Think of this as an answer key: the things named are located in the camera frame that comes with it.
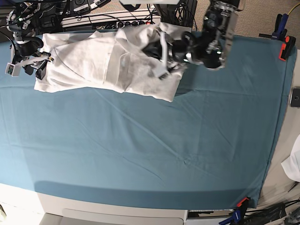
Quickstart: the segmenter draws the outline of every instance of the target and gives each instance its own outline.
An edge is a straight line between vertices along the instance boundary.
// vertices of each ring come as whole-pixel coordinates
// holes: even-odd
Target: blue fabric
[[[9,61],[0,45],[0,71]],[[189,66],[174,102],[109,90],[33,89],[0,76],[0,183],[94,203],[255,207],[278,140],[296,51],[235,37],[225,69]]]

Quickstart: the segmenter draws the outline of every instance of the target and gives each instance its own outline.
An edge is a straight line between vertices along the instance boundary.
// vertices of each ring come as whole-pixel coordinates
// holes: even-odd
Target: white cloth
[[[159,40],[157,29],[180,39],[186,28],[166,23],[126,27],[116,33],[44,34],[42,51],[54,58],[48,63],[43,80],[36,79],[34,89],[57,92],[83,87],[129,92],[173,101],[182,78],[184,64],[163,79],[153,69],[161,62],[146,56],[142,49]]]
[[[297,137],[289,158],[281,163],[288,178],[300,182],[300,135]]]
[[[6,214],[3,207],[0,205],[0,224],[5,224]]]

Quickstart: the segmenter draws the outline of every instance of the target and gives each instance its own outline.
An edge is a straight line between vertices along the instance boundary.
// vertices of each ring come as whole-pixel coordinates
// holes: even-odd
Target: gray carpet
[[[275,28],[277,14],[288,13],[299,0],[246,0],[246,8],[239,12],[236,34],[248,37],[258,37],[259,33],[272,34]],[[198,29],[202,27],[204,13],[209,5],[208,0],[198,0],[195,20]],[[124,10],[118,0],[112,0],[106,6],[96,9],[93,13]],[[290,15],[286,28],[288,35],[297,38],[300,47],[300,6]]]

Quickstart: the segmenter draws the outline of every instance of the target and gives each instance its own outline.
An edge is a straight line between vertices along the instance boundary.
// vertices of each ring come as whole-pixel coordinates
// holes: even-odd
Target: blue clamp
[[[288,14],[278,14],[275,24],[275,30],[272,33],[272,39],[273,40],[281,40],[283,41],[285,39],[287,29],[285,29],[285,25],[287,23],[287,19],[289,18]]]
[[[246,214],[246,211],[248,209],[250,198],[245,197],[242,201],[240,201],[237,204],[237,209],[234,210],[233,214],[231,217],[228,219],[220,222],[220,225],[226,225],[226,224],[231,224],[231,225],[238,225],[239,222],[241,222],[244,219],[244,216]]]
[[[239,222],[241,220],[241,214],[240,214],[240,210],[235,210],[232,214],[231,217],[229,217],[228,219],[220,222],[220,225],[226,225],[226,224],[230,224],[232,221],[234,221],[235,223]]]

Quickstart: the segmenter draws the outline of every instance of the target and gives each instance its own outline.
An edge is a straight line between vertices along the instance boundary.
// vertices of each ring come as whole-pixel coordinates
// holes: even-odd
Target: smartphone
[[[290,106],[300,108],[300,87],[295,87],[292,89]]]

